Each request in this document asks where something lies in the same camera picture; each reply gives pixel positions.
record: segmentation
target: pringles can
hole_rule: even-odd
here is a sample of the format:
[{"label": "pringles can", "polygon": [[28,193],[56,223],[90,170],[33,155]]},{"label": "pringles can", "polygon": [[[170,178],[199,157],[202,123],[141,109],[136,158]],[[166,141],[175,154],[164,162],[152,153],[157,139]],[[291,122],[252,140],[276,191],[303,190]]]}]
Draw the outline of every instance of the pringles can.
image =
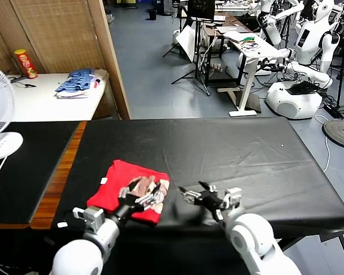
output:
[{"label": "pringles can", "polygon": [[36,78],[38,74],[34,70],[34,66],[30,62],[30,58],[27,52],[24,49],[19,49],[19,50],[16,50],[14,53],[18,57],[18,60],[20,61],[20,63],[22,64],[22,67],[25,70],[28,78]]}]

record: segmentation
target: black padded table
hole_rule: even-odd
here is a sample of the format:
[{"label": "black padded table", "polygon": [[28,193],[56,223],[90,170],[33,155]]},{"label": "black padded table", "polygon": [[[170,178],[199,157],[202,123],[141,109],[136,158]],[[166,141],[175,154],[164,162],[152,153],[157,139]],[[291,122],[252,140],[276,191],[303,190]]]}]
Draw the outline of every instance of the black padded table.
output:
[{"label": "black padded table", "polygon": [[[138,268],[153,274],[156,269],[181,273],[181,268],[186,274],[232,271],[234,249],[222,230],[203,225],[201,210],[187,205],[177,189],[197,190],[198,180],[214,182],[220,190],[241,187],[245,208],[268,219],[276,238],[344,231],[343,202],[282,117],[90,121],[53,227],[66,220],[71,230],[81,229],[67,213],[85,207],[115,159],[171,177],[158,225],[131,222],[119,237],[108,264],[117,273]],[[121,264],[132,253],[133,264]]]},{"label": "black padded table", "polygon": [[0,223],[29,223],[79,122],[11,123],[24,143],[0,171]]}]

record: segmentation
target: electric fan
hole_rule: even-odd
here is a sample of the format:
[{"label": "electric fan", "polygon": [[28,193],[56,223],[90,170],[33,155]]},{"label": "electric fan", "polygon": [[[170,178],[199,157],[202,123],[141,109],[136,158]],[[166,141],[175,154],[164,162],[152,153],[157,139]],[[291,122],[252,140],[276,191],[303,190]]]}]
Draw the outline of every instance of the electric fan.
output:
[{"label": "electric fan", "polygon": [[16,152],[23,143],[20,133],[2,131],[13,119],[15,94],[9,79],[0,71],[0,159]]}]

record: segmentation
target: humanoid robot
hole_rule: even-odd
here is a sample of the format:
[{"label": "humanoid robot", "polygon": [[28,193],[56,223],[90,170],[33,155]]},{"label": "humanoid robot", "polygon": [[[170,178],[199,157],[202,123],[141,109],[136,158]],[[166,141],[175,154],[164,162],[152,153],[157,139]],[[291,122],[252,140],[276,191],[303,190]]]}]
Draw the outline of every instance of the humanoid robot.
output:
[{"label": "humanoid robot", "polygon": [[[267,94],[265,102],[277,114],[290,119],[305,119],[315,115],[322,98],[316,89],[328,88],[333,80],[327,74],[333,60],[333,54],[339,44],[340,36],[334,32],[338,22],[329,24],[329,15],[333,9],[334,0],[316,0],[312,6],[315,14],[313,21],[305,20],[304,24],[296,24],[298,39],[294,50],[283,50],[283,57],[295,56],[295,61],[289,62],[284,70],[296,81],[274,83]],[[320,68],[310,67],[311,61],[322,50]],[[299,82],[307,81],[306,89],[293,92],[293,87]]]},{"label": "humanoid robot", "polygon": [[[300,12],[304,8],[303,1],[298,2],[298,0],[288,0],[288,2],[291,4],[291,7],[277,14],[272,14],[272,8],[274,4],[276,4],[276,0],[260,0],[259,5],[249,12],[249,14],[252,14],[256,12],[257,9],[261,9],[261,12],[257,15],[257,21],[260,25],[257,29],[262,30],[265,40],[272,46],[279,45],[282,41],[282,37],[276,25],[277,22],[286,17],[290,17],[293,14],[296,14],[296,19],[299,19]],[[238,68],[241,66],[242,58],[243,54],[241,53],[237,60]],[[276,64],[276,60],[271,60],[271,64]],[[256,75],[261,76],[269,74],[271,74],[270,70],[258,70],[256,72]]]},{"label": "humanoid robot", "polygon": [[[241,189],[228,189],[221,199],[215,186],[203,182],[200,184],[204,188],[203,192],[180,187],[184,200],[201,205],[211,212],[241,254],[250,274],[300,275],[297,266],[284,255],[274,239],[269,222],[259,215],[245,213],[240,205]],[[158,200],[158,186],[151,194],[139,198],[130,194],[131,185],[135,186],[130,184],[120,194],[120,206],[107,218],[103,210],[97,207],[73,210],[76,218],[85,220],[88,231],[84,239],[72,241],[57,252],[50,275],[101,274],[103,264],[120,234],[119,228],[126,224],[133,213],[146,210]]]}]

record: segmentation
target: fan grille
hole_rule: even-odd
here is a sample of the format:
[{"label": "fan grille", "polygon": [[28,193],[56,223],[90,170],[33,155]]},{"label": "fan grille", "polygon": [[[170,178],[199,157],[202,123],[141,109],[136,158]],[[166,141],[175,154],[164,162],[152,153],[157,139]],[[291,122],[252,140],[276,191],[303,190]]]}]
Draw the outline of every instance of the fan grille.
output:
[{"label": "fan grille", "polygon": [[11,122],[15,111],[15,94],[13,86],[0,71],[0,132]]}]

